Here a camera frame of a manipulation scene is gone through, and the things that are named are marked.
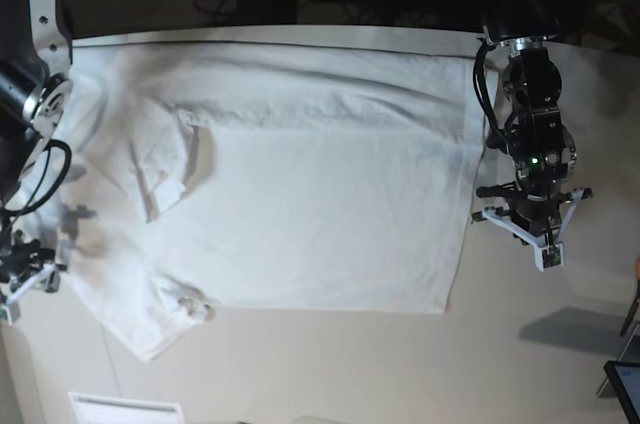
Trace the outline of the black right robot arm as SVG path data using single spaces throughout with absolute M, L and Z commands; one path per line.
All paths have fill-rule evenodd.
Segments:
M 71 166 L 69 145 L 54 133 L 73 88 L 72 51 L 64 0 L 1 0 L 1 281 L 12 287 L 55 263 L 54 250 L 14 226 L 51 199 Z M 64 163 L 50 188 L 9 208 L 40 155 L 54 149 Z

